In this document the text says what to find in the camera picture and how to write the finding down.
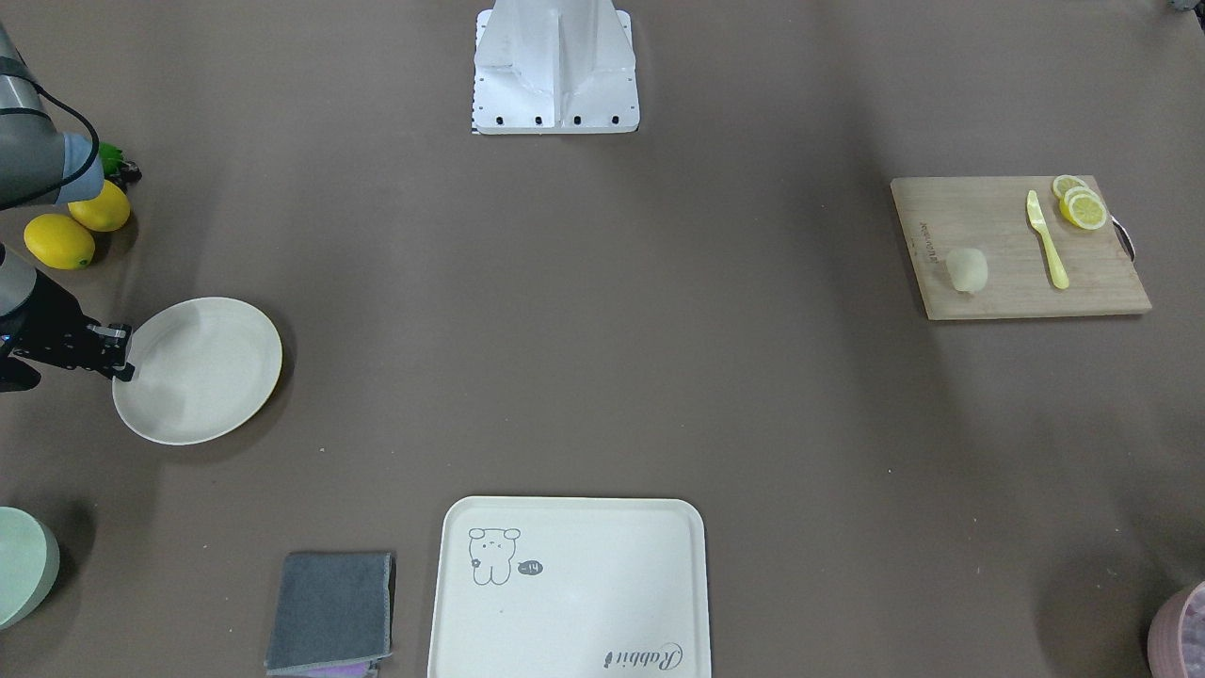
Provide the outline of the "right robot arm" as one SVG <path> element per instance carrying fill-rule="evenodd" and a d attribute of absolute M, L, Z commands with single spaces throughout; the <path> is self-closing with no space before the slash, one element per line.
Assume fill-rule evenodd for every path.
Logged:
<path fill-rule="evenodd" d="M 99 197 L 104 181 L 120 191 L 142 179 L 118 147 L 102 142 L 86 116 L 51 95 L 1 31 L 2 210 Z M 31 361 L 86 369 L 108 381 L 133 381 L 133 328 L 104 326 L 78 300 L 17 253 L 1 253 L 2 391 L 39 387 Z"/>

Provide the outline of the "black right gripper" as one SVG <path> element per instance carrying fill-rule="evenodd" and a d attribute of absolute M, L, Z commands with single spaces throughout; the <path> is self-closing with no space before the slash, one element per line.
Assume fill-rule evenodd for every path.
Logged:
<path fill-rule="evenodd" d="M 125 360 L 99 359 L 102 350 L 128 350 L 133 326 L 95 325 L 69 291 L 43 273 L 36 275 L 30 295 L 13 306 L 2 299 L 4 393 L 39 387 L 39 370 L 19 356 L 60 369 L 86 369 L 111 381 L 130 382 L 135 367 Z"/>

